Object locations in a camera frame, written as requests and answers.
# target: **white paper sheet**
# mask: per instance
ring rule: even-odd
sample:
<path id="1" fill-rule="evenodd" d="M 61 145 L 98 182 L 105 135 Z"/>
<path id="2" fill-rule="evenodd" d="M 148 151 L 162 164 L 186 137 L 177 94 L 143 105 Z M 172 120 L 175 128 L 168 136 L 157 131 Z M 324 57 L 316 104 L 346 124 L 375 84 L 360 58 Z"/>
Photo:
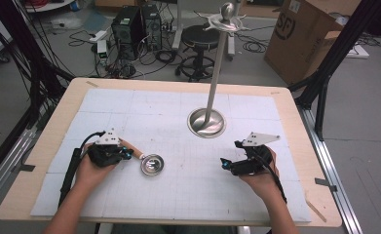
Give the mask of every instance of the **white paper sheet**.
<path id="1" fill-rule="evenodd" d="M 139 160 L 123 161 L 90 197 L 82 216 L 267 221 L 264 204 L 248 185 L 222 170 L 219 159 L 245 160 L 244 150 L 234 141 L 257 132 L 281 137 L 267 145 L 278 154 L 289 211 L 294 221 L 310 221 L 273 99 L 216 95 L 213 108 L 225 116 L 226 130 L 216 138 L 200 138 L 189 131 L 187 117 L 207 102 L 206 94 L 89 90 L 48 169 L 31 215 L 54 215 L 74 147 L 94 132 L 114 128 L 144 154 L 161 155 L 166 165 L 159 175 L 148 176 L 140 170 Z"/>

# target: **person's left hand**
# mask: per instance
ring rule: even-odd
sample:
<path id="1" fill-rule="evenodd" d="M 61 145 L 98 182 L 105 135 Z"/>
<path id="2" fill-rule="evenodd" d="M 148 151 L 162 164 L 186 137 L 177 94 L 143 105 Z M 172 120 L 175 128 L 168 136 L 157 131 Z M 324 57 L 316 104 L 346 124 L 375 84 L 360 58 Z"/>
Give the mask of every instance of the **person's left hand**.
<path id="1" fill-rule="evenodd" d="M 87 144 L 84 150 L 87 150 L 89 146 L 90 144 Z M 115 167 L 116 165 L 110 165 L 100 168 L 86 154 L 78 167 L 74 188 L 77 187 L 86 192 L 92 192 Z"/>

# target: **computer tower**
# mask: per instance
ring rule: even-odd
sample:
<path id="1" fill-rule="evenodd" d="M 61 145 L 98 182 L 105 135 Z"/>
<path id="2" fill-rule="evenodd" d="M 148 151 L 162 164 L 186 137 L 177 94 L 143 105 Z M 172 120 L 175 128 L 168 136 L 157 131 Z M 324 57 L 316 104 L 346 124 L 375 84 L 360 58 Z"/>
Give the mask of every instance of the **computer tower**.
<path id="1" fill-rule="evenodd" d="M 149 51 L 162 50 L 162 20 L 156 4 L 145 4 L 141 7 L 144 22 L 145 43 Z"/>
<path id="2" fill-rule="evenodd" d="M 123 6 L 111 24 L 120 58 L 138 58 L 138 43 L 144 38 L 141 10 L 138 6 Z"/>

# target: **hand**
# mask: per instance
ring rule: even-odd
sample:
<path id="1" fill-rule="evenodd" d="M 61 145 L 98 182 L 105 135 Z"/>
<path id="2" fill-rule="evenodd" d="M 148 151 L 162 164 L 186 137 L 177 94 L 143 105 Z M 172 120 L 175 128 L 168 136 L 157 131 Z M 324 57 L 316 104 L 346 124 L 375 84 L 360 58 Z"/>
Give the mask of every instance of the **hand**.
<path id="1" fill-rule="evenodd" d="M 279 176 L 279 170 L 276 167 L 276 153 L 271 148 L 269 148 L 269 150 L 273 157 L 270 167 L 273 169 L 275 174 Z M 275 194 L 277 196 L 281 196 L 278 186 L 276 185 L 270 172 L 267 170 L 263 170 L 255 175 L 240 175 L 239 178 L 246 182 L 251 189 L 253 189 L 254 193 L 256 193 L 256 195 L 263 200 L 275 196 Z"/>
<path id="2" fill-rule="evenodd" d="M 89 146 L 90 144 L 84 146 L 84 150 L 87 150 Z M 83 189 L 88 193 L 92 192 L 115 167 L 116 165 L 110 165 L 100 168 L 86 154 L 78 167 L 74 188 Z"/>

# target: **power strip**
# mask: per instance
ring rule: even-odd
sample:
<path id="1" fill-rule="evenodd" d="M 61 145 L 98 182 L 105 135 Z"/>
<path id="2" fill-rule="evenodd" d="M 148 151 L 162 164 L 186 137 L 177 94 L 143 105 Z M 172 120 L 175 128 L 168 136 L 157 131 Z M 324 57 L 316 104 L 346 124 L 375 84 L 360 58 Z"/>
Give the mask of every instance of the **power strip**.
<path id="1" fill-rule="evenodd" d="M 90 38 L 90 41 L 96 43 L 96 41 L 101 40 L 105 35 L 107 35 L 107 31 L 99 31 L 95 34 L 95 37 Z"/>

